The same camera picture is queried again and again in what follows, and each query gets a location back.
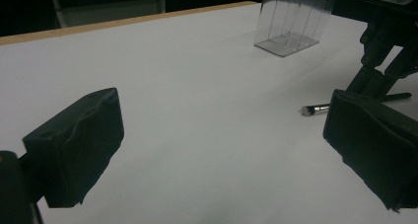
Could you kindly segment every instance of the white table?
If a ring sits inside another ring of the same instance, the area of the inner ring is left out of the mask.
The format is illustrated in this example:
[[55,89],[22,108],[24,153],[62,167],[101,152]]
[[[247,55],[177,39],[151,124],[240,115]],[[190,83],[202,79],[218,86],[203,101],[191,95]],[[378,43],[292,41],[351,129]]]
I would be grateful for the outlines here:
[[[329,101],[360,69],[364,23],[331,17],[320,44],[286,58],[252,46],[259,5],[0,46],[0,149],[99,89],[119,91],[125,138],[52,223],[416,223],[387,211],[322,138]],[[393,93],[417,95],[416,76]],[[392,104],[418,118],[417,100]]]

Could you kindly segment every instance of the white tabletop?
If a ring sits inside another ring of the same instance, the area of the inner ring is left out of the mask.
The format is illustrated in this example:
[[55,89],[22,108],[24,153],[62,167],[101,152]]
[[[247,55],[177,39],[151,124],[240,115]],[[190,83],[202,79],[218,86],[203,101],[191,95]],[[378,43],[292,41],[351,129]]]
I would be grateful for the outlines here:
[[[331,17],[321,43],[254,47],[259,5],[0,46],[0,149],[82,96],[119,91],[125,138],[82,205],[52,223],[416,223],[388,211],[322,138],[330,100],[360,69],[366,24]],[[416,76],[392,92],[417,95]],[[392,104],[418,118],[417,100]]]

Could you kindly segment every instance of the wooden table edge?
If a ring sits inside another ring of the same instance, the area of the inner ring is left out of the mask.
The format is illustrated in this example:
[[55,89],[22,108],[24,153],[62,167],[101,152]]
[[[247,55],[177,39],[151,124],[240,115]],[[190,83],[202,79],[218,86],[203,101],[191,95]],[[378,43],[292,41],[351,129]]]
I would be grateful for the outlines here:
[[61,36],[66,36],[66,35],[89,32],[89,31],[136,24],[136,23],[141,23],[141,22],[146,22],[146,21],[153,21],[153,20],[159,20],[159,19],[182,16],[182,15],[189,15],[189,14],[204,13],[204,12],[215,11],[215,10],[236,8],[236,7],[252,5],[252,4],[256,4],[256,3],[251,2],[251,1],[244,1],[244,2],[233,3],[233,4],[216,5],[216,6],[197,8],[197,9],[191,9],[191,10],[170,12],[170,13],[165,13],[165,14],[137,17],[137,18],[132,18],[132,19],[123,19],[123,20],[103,22],[103,23],[98,23],[98,24],[77,26],[77,27],[66,28],[66,29],[57,29],[57,30],[42,31],[42,32],[36,32],[36,33],[30,33],[30,34],[0,37],[0,45],[25,42],[25,41],[31,41],[31,40],[43,39],[43,38],[49,38],[49,37],[61,37]]

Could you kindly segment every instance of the transparent container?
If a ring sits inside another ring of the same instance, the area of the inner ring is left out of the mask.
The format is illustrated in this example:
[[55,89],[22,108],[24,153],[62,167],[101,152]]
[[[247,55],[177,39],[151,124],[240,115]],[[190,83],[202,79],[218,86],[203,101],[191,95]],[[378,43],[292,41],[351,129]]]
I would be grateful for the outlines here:
[[263,0],[254,45],[286,56],[319,42],[336,0]]

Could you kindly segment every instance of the clear plastic box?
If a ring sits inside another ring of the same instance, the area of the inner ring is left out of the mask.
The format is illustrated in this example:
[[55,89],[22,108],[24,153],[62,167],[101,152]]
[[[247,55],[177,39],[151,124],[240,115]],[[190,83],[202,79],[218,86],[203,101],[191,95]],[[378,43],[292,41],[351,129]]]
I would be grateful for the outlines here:
[[286,56],[319,42],[336,0],[263,0],[254,45]]

